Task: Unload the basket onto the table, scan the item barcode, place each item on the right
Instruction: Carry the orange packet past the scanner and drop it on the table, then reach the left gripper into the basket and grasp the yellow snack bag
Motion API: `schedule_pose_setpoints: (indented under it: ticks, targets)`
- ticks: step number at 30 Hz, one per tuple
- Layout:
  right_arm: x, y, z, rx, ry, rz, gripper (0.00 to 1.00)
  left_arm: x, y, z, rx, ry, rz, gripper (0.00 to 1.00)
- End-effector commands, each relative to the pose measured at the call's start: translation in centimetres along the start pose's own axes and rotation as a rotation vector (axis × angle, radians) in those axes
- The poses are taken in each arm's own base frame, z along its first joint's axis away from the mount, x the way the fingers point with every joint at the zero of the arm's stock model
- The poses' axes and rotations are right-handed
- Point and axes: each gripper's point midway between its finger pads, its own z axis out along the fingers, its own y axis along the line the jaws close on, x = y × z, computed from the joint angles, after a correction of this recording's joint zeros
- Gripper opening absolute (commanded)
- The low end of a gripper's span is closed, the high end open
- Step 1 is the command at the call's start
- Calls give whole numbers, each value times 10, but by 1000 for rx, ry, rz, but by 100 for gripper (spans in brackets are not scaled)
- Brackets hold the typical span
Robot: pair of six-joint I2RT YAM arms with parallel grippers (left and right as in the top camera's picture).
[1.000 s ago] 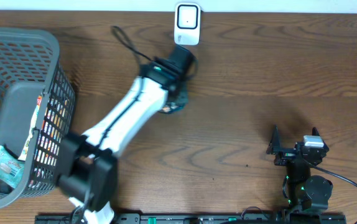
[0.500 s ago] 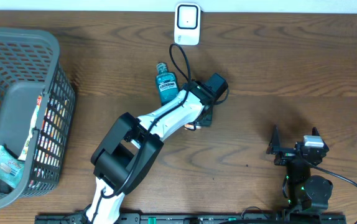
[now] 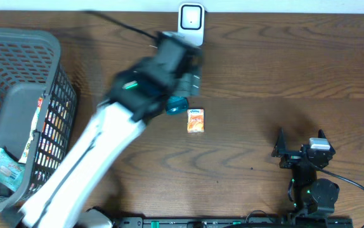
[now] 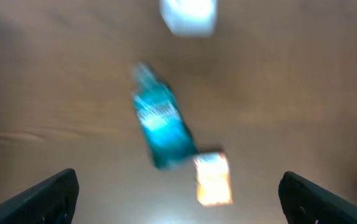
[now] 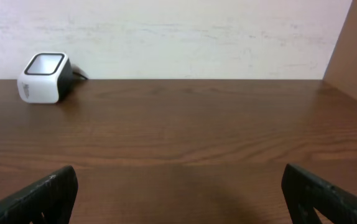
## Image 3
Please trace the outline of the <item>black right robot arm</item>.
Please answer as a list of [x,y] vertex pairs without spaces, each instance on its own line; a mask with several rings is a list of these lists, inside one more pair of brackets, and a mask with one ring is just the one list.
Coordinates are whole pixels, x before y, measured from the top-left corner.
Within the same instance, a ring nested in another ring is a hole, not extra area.
[[300,149],[290,150],[280,129],[271,155],[280,159],[280,168],[292,171],[288,195],[295,210],[290,216],[291,220],[298,217],[325,219],[334,213],[339,186],[328,179],[317,177],[317,171],[325,168],[335,155],[335,149],[322,130]]

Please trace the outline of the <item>teal wet wipes pack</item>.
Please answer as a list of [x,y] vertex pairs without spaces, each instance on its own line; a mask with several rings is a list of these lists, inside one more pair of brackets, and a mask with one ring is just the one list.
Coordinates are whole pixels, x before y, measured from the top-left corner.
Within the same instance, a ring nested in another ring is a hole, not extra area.
[[16,162],[0,148],[0,183],[15,192],[23,181],[24,173],[25,165]]

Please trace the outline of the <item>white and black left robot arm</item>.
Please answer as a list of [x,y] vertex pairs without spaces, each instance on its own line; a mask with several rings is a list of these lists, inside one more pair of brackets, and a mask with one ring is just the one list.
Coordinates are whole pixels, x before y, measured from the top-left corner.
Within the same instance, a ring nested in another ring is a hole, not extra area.
[[160,115],[201,64],[200,45],[161,32],[156,53],[117,73],[96,113],[55,173],[20,208],[1,213],[8,227],[77,227],[82,208],[116,158]]

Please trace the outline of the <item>orange tissue pack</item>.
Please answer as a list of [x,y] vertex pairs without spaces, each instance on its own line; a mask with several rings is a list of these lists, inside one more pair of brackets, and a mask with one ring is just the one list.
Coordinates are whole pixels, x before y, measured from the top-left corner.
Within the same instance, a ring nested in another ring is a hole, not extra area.
[[204,132],[204,109],[189,109],[187,110],[188,123],[187,132],[196,133]]

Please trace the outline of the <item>teal mouthwash bottle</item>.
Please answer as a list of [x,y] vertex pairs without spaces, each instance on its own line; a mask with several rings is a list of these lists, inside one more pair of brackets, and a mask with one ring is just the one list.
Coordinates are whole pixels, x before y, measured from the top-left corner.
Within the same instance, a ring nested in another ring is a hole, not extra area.
[[186,112],[189,109],[188,99],[186,97],[171,96],[166,103],[166,113],[168,115],[177,115]]

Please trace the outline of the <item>yellow chips bag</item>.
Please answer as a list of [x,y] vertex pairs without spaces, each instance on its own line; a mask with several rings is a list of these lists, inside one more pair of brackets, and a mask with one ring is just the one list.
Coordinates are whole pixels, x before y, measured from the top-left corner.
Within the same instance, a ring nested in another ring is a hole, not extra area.
[[34,115],[32,117],[32,121],[31,121],[31,125],[30,125],[30,134],[29,134],[29,138],[25,144],[25,147],[23,149],[23,153],[19,159],[19,163],[22,163],[22,164],[25,164],[27,162],[27,158],[28,158],[28,155],[29,155],[29,151],[30,151],[30,144],[31,142],[34,140],[34,134],[36,132],[36,127],[37,127],[37,122],[38,122],[38,119],[39,119],[39,114],[40,114],[40,111],[41,111],[41,106],[42,106],[42,103],[43,103],[43,98],[42,97],[39,97],[38,100],[37,100],[37,108],[34,112]]

